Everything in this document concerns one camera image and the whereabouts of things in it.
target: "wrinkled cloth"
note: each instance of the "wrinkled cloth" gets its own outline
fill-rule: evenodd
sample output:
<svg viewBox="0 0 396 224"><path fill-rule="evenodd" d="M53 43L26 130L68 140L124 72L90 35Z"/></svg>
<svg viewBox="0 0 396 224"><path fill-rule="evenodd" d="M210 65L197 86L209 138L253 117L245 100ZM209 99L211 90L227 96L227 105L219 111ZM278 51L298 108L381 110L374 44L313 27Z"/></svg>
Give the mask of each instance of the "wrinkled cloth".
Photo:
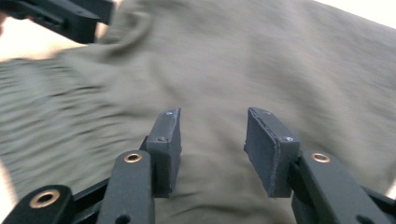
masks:
<svg viewBox="0 0 396 224"><path fill-rule="evenodd" d="M393 29L312 1L125 0L98 43L0 65L12 91L0 156L20 197L78 192L179 106L177 191L156 200L156 223L293 223L243 150L248 107L383 193L396 176L394 64Z"/></svg>

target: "gray cloth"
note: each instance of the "gray cloth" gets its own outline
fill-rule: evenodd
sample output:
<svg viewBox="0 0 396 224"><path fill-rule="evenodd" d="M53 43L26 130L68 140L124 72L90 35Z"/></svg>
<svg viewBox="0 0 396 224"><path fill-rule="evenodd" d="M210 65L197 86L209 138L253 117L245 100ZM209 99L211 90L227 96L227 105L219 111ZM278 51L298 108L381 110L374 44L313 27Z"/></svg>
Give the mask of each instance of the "gray cloth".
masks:
<svg viewBox="0 0 396 224"><path fill-rule="evenodd" d="M37 68L44 62L29 63ZM125 0L97 44L47 63L38 67L61 66L94 89L89 104L109 105L104 122L117 124L115 133L125 130L117 135L125 150L139 147L158 113L182 108L177 192L156 201L157 223L293 222L290 202L267 199L243 151L249 106L276 114L300 136L302 149L331 152L366 187L384 192L396 176L396 32L332 7L287 0ZM64 122L70 121L57 120L52 128ZM21 160L12 154L22 149L17 139L7 144L1 157L12 167ZM105 178L113 153L122 150L103 148L105 156L92 147L54 145L35 154L67 151L69 157L50 162L56 172L25 158L19 164L29 169L21 175L10 169L11 177L20 196L38 181L79 191ZM64 180L65 174L76 178ZM29 185L18 185L27 177Z"/></svg>

